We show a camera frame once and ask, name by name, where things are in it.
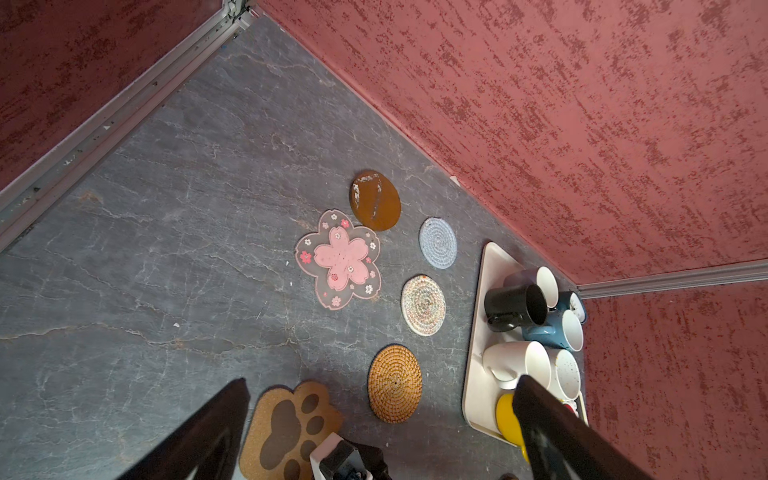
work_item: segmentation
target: paw pad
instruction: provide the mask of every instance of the paw pad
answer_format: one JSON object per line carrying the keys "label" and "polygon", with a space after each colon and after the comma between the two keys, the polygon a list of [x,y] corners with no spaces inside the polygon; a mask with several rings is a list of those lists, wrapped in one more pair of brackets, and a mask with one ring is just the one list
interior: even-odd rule
{"label": "paw pad", "polygon": [[253,413],[240,471],[248,480],[311,480],[310,454],[342,421],[328,389],[317,382],[304,382],[295,392],[268,390]]}

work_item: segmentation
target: tray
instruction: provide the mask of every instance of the tray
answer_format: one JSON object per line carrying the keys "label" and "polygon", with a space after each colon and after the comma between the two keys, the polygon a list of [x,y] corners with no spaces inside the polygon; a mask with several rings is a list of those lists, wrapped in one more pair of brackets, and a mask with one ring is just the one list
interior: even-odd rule
{"label": "tray", "polygon": [[[484,299],[490,289],[504,284],[504,278],[523,269],[524,267],[517,260],[496,243],[488,242],[485,245],[480,263],[475,316],[472,319],[472,336],[469,340],[462,399],[464,419],[469,426],[509,445],[514,444],[504,440],[496,427],[496,404],[498,399],[505,393],[510,393],[510,390],[499,387],[493,375],[485,371],[482,366],[482,353],[497,343],[522,341],[523,337],[519,327],[510,332],[492,332],[486,323]],[[582,421],[586,423],[587,416],[583,401],[579,394],[577,405],[580,407]]]}

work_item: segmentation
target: mug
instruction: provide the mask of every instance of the mug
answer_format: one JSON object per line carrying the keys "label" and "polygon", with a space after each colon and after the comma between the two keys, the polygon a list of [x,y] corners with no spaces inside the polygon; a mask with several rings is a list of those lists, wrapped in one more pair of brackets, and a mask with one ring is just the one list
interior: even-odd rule
{"label": "mug", "polygon": [[496,426],[507,442],[520,447],[523,451],[523,458],[530,463],[528,452],[525,451],[523,431],[520,428],[518,417],[512,409],[514,395],[514,393],[505,393],[496,403]]}
{"label": "mug", "polygon": [[532,283],[541,289],[549,308],[554,308],[558,304],[558,281],[554,278],[552,270],[546,266],[521,270],[504,279],[504,286],[522,286]]}
{"label": "mug", "polygon": [[504,390],[513,390],[523,375],[532,376],[544,388],[549,386],[549,357],[539,342],[506,342],[485,349],[482,365]]}
{"label": "mug", "polygon": [[544,325],[547,301],[536,285],[494,288],[485,294],[488,328],[508,332],[516,326]]}
{"label": "mug", "polygon": [[578,292],[560,292],[558,304],[554,309],[563,312],[565,310],[573,310],[581,325],[587,322],[587,309],[584,308],[584,302],[581,301]]}
{"label": "mug", "polygon": [[584,346],[581,322],[570,310],[555,310],[547,315],[547,322],[543,326],[523,328],[523,338],[572,352],[579,352]]}
{"label": "mug", "polygon": [[559,400],[576,400],[581,389],[581,375],[578,364],[571,352],[560,349],[547,349],[552,379],[549,392]]}

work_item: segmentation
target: dark red wall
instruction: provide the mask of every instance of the dark red wall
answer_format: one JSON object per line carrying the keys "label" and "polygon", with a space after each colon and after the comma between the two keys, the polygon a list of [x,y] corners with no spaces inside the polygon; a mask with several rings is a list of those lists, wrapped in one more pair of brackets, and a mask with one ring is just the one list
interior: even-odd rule
{"label": "dark red wall", "polygon": [[595,429],[659,479],[768,478],[768,282],[586,303]]}
{"label": "dark red wall", "polygon": [[0,3],[0,189],[219,8],[220,0]]}
{"label": "dark red wall", "polygon": [[265,0],[578,283],[768,257],[768,2]]}

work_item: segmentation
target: pink flower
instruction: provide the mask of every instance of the pink flower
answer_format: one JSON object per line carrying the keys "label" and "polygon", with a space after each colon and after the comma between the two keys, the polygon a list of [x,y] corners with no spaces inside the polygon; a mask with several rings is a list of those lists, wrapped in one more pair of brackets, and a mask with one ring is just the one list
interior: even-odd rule
{"label": "pink flower", "polygon": [[315,263],[328,270],[328,285],[340,292],[352,280],[362,285],[368,278],[368,269],[361,261],[368,255],[368,246],[362,238],[349,241],[349,235],[342,227],[334,227],[329,235],[330,245],[319,245],[315,249]]}

